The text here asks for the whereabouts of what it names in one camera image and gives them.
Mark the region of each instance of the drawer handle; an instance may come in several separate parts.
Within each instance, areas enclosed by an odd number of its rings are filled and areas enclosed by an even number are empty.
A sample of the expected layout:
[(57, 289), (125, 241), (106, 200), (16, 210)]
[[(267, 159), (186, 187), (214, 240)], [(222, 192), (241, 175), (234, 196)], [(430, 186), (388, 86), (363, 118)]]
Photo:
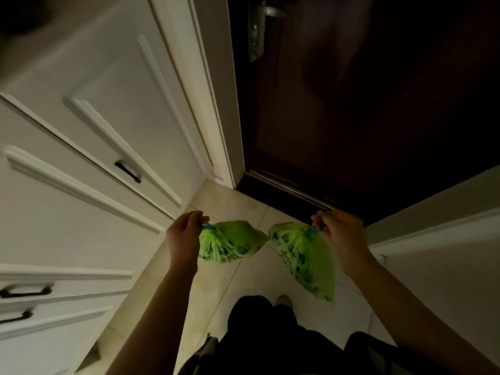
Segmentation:
[(19, 317), (8, 318), (7, 320), (0, 320), (0, 324), (2, 324), (2, 323), (9, 323), (9, 322), (16, 322), (16, 321), (22, 321), (22, 320), (27, 320), (27, 319), (29, 319), (31, 317), (33, 317), (33, 311), (31, 309), (27, 309)]
[(10, 292), (13, 288), (18, 285), (8, 285), (3, 290), (0, 290), (0, 298), (12, 298), (12, 297), (27, 297), (27, 296), (45, 296), (52, 293), (53, 284), (48, 284), (40, 292), (26, 292), (26, 293), (12, 293)]
[(115, 166), (118, 167), (120, 170), (123, 170), (127, 175), (130, 175), (132, 179), (134, 179), (134, 182), (136, 183), (141, 183), (141, 179), (139, 179), (137, 176), (135, 176), (133, 173), (130, 172), (128, 168), (126, 168), (121, 161), (116, 161)]

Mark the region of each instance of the plastic bag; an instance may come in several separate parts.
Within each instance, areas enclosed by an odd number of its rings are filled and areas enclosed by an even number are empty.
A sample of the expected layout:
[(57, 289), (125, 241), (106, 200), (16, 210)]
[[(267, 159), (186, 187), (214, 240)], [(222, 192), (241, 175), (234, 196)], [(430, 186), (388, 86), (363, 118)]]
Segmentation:
[(320, 229), (295, 222), (273, 225), (269, 236), (292, 276), (308, 292), (334, 301), (334, 261)]
[(199, 258), (221, 263), (254, 255), (269, 237), (247, 221), (203, 224), (199, 236)]

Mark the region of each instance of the person's left arm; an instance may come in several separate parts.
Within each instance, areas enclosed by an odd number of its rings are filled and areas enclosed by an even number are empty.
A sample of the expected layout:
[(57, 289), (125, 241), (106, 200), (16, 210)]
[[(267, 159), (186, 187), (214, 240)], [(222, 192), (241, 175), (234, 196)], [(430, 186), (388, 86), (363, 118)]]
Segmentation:
[(107, 375), (173, 373), (197, 272), (198, 236), (208, 220), (200, 211), (183, 214), (167, 230), (170, 269)]

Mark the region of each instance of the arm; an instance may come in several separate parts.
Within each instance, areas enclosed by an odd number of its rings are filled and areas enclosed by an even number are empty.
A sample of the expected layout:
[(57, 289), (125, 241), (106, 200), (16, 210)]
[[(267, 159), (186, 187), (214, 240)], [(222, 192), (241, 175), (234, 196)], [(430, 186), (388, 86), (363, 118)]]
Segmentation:
[(312, 216), (323, 221), (342, 270), (353, 279), (398, 346), (442, 368), (464, 375), (500, 374), (500, 368), (455, 333), (373, 257), (363, 223), (351, 214), (333, 210)]
[(183, 214), (167, 230), (170, 269), (107, 375), (173, 373), (197, 272), (200, 226), (209, 220), (202, 214)]

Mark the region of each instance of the person's left hand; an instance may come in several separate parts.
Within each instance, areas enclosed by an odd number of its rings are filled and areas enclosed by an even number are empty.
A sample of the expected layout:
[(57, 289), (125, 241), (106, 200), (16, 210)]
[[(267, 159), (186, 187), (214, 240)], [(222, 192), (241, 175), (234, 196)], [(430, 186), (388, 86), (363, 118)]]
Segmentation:
[(182, 214), (166, 231), (166, 239), (170, 247), (170, 269), (196, 274), (198, 270), (199, 235), (202, 224), (210, 218), (196, 210)]

